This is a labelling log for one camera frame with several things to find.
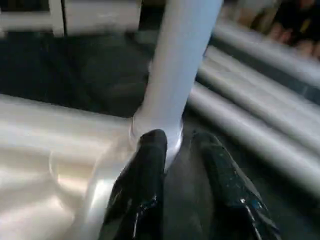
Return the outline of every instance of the person's leg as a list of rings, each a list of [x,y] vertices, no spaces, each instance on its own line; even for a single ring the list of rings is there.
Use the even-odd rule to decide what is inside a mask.
[[[314,46],[315,43],[312,40],[302,40],[300,42],[298,42],[298,44],[296,45],[296,49],[298,50],[298,52],[303,55],[303,56],[312,56],[313,52],[314,52]]]
[[[283,32],[284,32],[284,28],[282,27],[282,25],[280,23],[275,23],[272,26],[267,37],[274,41],[278,41]]]
[[[320,60],[320,41],[318,41],[315,44],[314,50],[313,50],[313,56]]]
[[[277,41],[281,44],[287,44],[291,39],[291,35],[292,35],[291,29],[284,30]]]

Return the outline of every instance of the white pole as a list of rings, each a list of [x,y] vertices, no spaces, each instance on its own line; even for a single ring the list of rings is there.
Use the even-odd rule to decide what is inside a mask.
[[[181,116],[221,5],[222,0],[168,1],[144,101],[133,119],[133,139],[162,129],[168,154],[179,150]]]

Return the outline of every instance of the floor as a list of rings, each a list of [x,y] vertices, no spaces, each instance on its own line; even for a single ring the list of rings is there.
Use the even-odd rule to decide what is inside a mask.
[[[142,102],[151,59],[114,33],[69,39],[14,34],[0,42],[0,53],[2,94],[122,117],[131,117]],[[212,196],[197,159],[188,154],[194,129],[214,133],[228,147],[259,190],[284,240],[320,239],[317,200],[189,108],[183,119],[185,153],[165,182],[167,239],[206,239],[210,228]]]

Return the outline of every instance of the white surface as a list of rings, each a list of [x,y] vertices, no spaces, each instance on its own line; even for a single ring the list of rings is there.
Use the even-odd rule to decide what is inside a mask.
[[[320,198],[320,158],[196,83],[188,99],[197,112]]]
[[[131,121],[6,96],[0,109],[0,239],[98,239]]]
[[[138,1],[67,1],[67,30],[70,34],[106,29],[137,30],[141,4]]]

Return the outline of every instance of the pipe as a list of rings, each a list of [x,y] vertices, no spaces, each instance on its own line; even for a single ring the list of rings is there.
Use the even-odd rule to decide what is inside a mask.
[[[135,114],[135,141],[153,129],[164,130],[170,149],[181,143],[181,117],[194,84],[222,0],[169,0],[148,86]]]
[[[56,36],[61,36],[65,32],[62,7],[62,0],[49,0],[52,30]]]
[[[312,119],[320,124],[319,107],[298,96],[285,86],[242,64],[237,59],[223,53],[213,46],[207,48],[205,56],[216,64],[222,65],[232,73],[242,77],[244,81],[250,83],[252,86],[259,88],[259,90],[268,93],[282,103],[294,108],[306,119]]]
[[[43,30],[52,28],[48,12],[0,12],[0,28],[5,30]]]
[[[237,105],[320,155],[320,124],[224,67],[205,59],[199,75]]]
[[[320,158],[196,83],[188,104],[228,135],[320,198]]]
[[[271,40],[258,32],[250,31],[231,21],[219,21],[214,37],[274,66],[291,76],[320,89],[319,63],[299,56],[296,50]]]

